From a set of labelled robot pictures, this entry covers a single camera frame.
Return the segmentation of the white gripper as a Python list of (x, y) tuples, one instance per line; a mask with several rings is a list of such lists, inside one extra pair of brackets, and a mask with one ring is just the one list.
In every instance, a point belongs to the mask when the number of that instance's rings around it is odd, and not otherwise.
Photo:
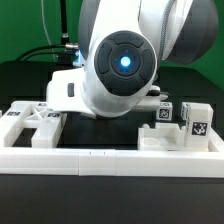
[(78, 112), (90, 117), (120, 117), (131, 110), (156, 111), (167, 94), (147, 96), (150, 90), (159, 90), (149, 82), (131, 96), (117, 96), (108, 92), (94, 72), (83, 68), (56, 71), (47, 85), (46, 101), (50, 110)]

